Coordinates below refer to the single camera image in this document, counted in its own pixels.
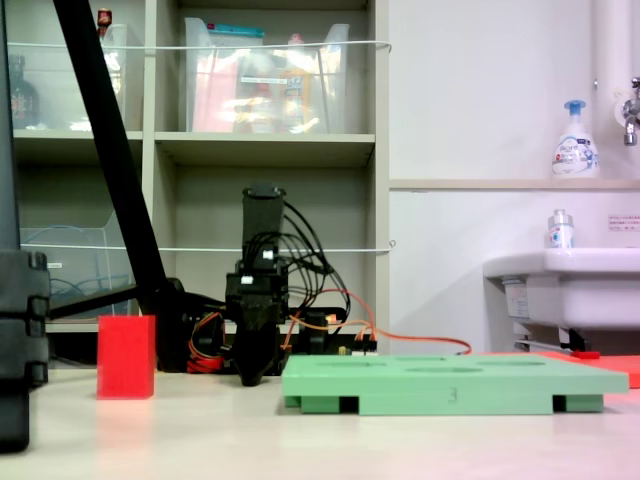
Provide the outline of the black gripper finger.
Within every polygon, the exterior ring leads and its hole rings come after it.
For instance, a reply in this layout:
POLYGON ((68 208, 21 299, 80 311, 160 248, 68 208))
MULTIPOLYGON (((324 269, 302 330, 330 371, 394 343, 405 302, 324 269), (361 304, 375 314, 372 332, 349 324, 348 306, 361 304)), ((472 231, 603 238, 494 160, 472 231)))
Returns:
POLYGON ((258 331, 238 325, 233 342, 233 364, 245 387, 257 386, 262 377, 261 339, 258 331))
POLYGON ((269 376, 279 371, 281 334, 276 323, 266 324, 259 334, 258 374, 269 376))

